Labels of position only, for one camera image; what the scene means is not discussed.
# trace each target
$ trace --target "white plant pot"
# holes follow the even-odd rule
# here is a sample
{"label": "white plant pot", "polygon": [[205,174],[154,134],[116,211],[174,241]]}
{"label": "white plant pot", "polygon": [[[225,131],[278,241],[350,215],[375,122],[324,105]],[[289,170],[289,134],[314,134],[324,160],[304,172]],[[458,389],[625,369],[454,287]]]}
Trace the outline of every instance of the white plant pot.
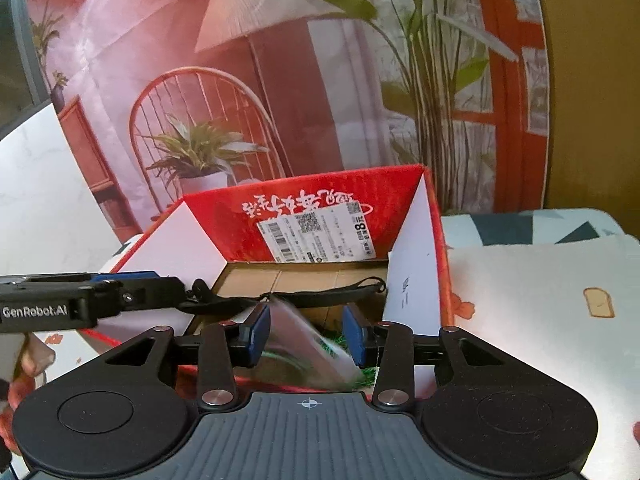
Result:
{"label": "white plant pot", "polygon": [[180,179],[183,194],[199,193],[201,191],[208,191],[209,189],[220,189],[221,187],[228,187],[228,185],[229,177],[224,171],[211,173],[206,176]]}

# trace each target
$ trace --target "black robotic gripper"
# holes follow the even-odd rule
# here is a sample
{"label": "black robotic gripper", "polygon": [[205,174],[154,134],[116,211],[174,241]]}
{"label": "black robotic gripper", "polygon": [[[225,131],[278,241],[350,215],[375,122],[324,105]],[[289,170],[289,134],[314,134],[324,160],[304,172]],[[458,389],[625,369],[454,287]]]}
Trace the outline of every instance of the black robotic gripper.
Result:
{"label": "black robotic gripper", "polygon": [[[233,367],[257,363],[269,327],[264,303],[200,335],[155,327],[40,388],[14,416],[31,478],[581,478],[598,427],[591,405],[462,329],[414,335],[345,307],[354,361],[380,367],[369,402],[242,393]],[[198,365],[195,401],[175,392],[180,364]],[[414,365],[434,365],[425,400],[414,398]]]}

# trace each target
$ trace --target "open box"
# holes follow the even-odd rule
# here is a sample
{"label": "open box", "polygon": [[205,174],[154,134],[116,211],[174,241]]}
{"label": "open box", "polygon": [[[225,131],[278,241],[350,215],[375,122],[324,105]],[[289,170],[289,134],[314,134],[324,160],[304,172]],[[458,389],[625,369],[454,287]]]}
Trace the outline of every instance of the open box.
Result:
{"label": "open box", "polygon": [[[361,305],[372,322],[392,320],[427,335],[454,323],[440,215],[430,172],[421,165],[187,195],[113,272],[133,270],[177,276],[187,287],[201,278],[228,297],[326,290],[379,276],[388,286],[384,304]],[[302,312],[316,325],[340,329],[340,306]],[[209,321],[215,319],[212,313]],[[131,312],[101,321],[98,330],[125,340],[156,324],[183,333],[206,321],[172,309]]]}

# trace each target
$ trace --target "metal screw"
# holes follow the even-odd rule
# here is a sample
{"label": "metal screw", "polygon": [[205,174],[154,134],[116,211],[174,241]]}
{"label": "metal screw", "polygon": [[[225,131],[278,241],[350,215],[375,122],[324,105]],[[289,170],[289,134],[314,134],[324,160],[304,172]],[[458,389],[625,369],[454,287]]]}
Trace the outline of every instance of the metal screw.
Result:
{"label": "metal screw", "polygon": [[387,406],[400,406],[409,400],[409,395],[402,390],[384,390],[378,395],[378,400]]}
{"label": "metal screw", "polygon": [[224,406],[234,400],[234,394],[226,390],[209,390],[202,394],[202,402],[209,406]]}

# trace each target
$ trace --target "white marble surface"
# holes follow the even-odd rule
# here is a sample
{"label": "white marble surface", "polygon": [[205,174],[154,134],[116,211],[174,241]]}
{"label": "white marble surface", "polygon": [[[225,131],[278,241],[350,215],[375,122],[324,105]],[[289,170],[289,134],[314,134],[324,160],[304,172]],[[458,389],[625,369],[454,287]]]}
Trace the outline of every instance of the white marble surface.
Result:
{"label": "white marble surface", "polygon": [[95,271],[119,247],[52,105],[0,140],[0,275]]}

